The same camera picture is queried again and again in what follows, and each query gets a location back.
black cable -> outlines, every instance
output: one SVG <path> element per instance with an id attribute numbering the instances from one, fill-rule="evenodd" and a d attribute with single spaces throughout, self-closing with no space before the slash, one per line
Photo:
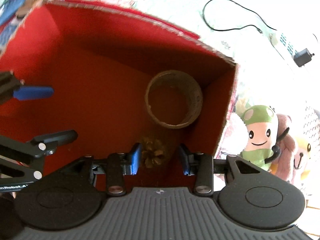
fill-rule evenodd
<path id="1" fill-rule="evenodd" d="M 313 36 L 315 36 L 315 35 L 313 34 Z M 315 36 L 315 38 L 316 38 L 316 40 L 317 40 L 317 42 L 318 42 L 317 36 Z"/>
<path id="2" fill-rule="evenodd" d="M 227 32 L 227 31 L 233 31 L 233 30 L 241 30 L 241 29 L 243 29 L 243 28 L 252 26 L 252 27 L 255 27 L 258 32 L 262 33 L 262 30 L 260 30 L 256 25 L 253 25 L 253 24 L 249 24 L 249 25 L 243 26 L 243 27 L 241 27 L 241 28 L 232 28 L 232 29 L 226 29 L 226 30 L 217 30 L 217 29 L 214 29 L 213 27 L 211 27 L 211 26 L 208 24 L 208 22 L 207 22 L 207 20 L 205 19 L 205 16 L 204 16 L 204 10 L 205 10 L 206 6 L 207 6 L 210 2 L 212 2 L 212 1 L 213 1 L 213 0 L 208 1 L 208 2 L 204 5 L 204 7 L 203 7 L 203 9 L 202 9 L 202 18 L 203 18 L 203 21 L 204 21 L 204 23 L 205 23 L 210 29 L 212 29 L 212 30 L 214 30 L 214 31 L 217 31 L 217 32 Z M 274 28 L 270 27 L 268 24 L 266 24 L 266 22 L 261 18 L 261 16 L 260 16 L 259 14 L 257 14 L 255 11 L 252 11 L 252 10 L 250 10 L 250 9 L 248 9 L 248 8 L 240 5 L 240 4 L 238 4 L 238 3 L 236 3 L 236 2 L 233 1 L 233 0 L 227 0 L 227 1 L 233 2 L 233 3 L 235 3 L 236 5 L 239 5 L 240 7 L 242 7 L 242 8 L 244 8 L 244 9 L 248 10 L 248 11 L 251 11 L 251 12 L 255 13 L 256 15 L 259 16 L 259 18 L 263 21 L 263 23 L 264 23 L 268 28 L 276 31 L 276 29 L 274 29 Z"/>

pink plush toy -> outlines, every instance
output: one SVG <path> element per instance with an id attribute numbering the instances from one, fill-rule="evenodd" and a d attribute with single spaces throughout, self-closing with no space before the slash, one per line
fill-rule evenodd
<path id="1" fill-rule="evenodd" d="M 277 177 L 291 182 L 294 168 L 294 156 L 298 150 L 298 144 L 291 135 L 291 118 L 288 115 L 277 114 L 279 125 L 277 134 L 277 145 L 281 150 L 279 158 L 272 162 L 271 173 Z"/>

pine cone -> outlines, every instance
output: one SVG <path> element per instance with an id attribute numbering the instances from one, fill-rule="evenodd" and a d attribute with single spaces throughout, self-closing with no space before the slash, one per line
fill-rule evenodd
<path id="1" fill-rule="evenodd" d="M 165 152 L 162 143 L 156 139 L 142 139 L 142 165 L 146 168 L 153 168 L 155 165 L 161 165 L 165 159 Z"/>

triangular cutout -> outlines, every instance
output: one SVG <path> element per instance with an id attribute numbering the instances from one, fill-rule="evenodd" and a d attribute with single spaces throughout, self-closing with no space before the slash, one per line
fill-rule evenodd
<path id="1" fill-rule="evenodd" d="M 248 164 L 242 162 L 242 161 L 236 161 L 237 167 L 241 174 L 257 174 L 260 173 L 260 171 L 256 170 L 255 168 L 249 166 Z"/>
<path id="2" fill-rule="evenodd" d="M 8 176 L 9 178 L 23 177 L 24 172 L 7 167 L 3 164 L 0 164 L 0 173 Z"/>

logo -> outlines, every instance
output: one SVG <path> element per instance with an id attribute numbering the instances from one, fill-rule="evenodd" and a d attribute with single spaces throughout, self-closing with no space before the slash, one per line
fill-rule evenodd
<path id="1" fill-rule="evenodd" d="M 4 189 L 15 189 L 15 188 L 24 188 L 27 185 L 18 185 L 18 186 L 8 186 L 8 187 L 0 187 L 0 190 L 4 190 Z"/>
<path id="2" fill-rule="evenodd" d="M 159 194 L 159 195 L 163 194 L 164 192 L 165 192 L 165 191 L 164 191 L 163 189 L 158 189 L 158 190 L 156 191 L 156 193 Z"/>

